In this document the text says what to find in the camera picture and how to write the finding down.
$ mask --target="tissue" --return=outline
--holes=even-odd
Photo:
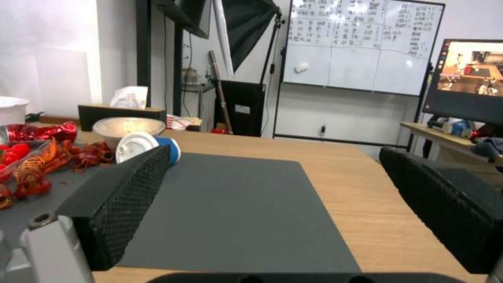
[[[110,107],[145,109],[148,87],[125,87],[115,91]]]

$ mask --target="wooden stick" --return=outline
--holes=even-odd
[[[215,60],[215,53],[211,50],[209,52],[211,65],[213,66],[213,71],[217,79],[217,90],[218,97],[220,98],[220,106],[222,107],[223,117],[225,119],[225,124],[227,126],[227,132],[229,134],[234,134],[232,132],[232,126],[230,124],[229,111],[227,111],[227,103],[225,103],[225,96],[223,94],[222,83],[220,82],[220,74],[218,73],[217,61]]]

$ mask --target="red crayfish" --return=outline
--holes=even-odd
[[[79,171],[98,164],[110,164],[113,159],[114,153],[105,142],[80,149],[69,139],[58,145],[53,138],[41,154],[26,159],[14,170],[17,183],[14,196],[23,199],[29,195],[48,193],[52,184],[46,179],[46,174],[56,172],[70,162],[74,163],[73,170]],[[0,185],[0,209],[12,205],[12,196],[7,187]]]

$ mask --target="whiteboard eraser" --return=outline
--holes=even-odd
[[[298,74],[298,73],[302,73],[303,71],[305,71],[307,69],[309,69],[309,64],[302,63],[302,64],[295,67],[295,72]]]

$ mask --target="white bowl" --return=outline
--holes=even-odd
[[[93,125],[93,132],[99,134],[111,149],[127,134],[142,131],[151,135],[160,134],[166,124],[159,120],[134,117],[115,117],[99,120]]]
[[[29,100],[0,96],[0,125],[24,124]]]

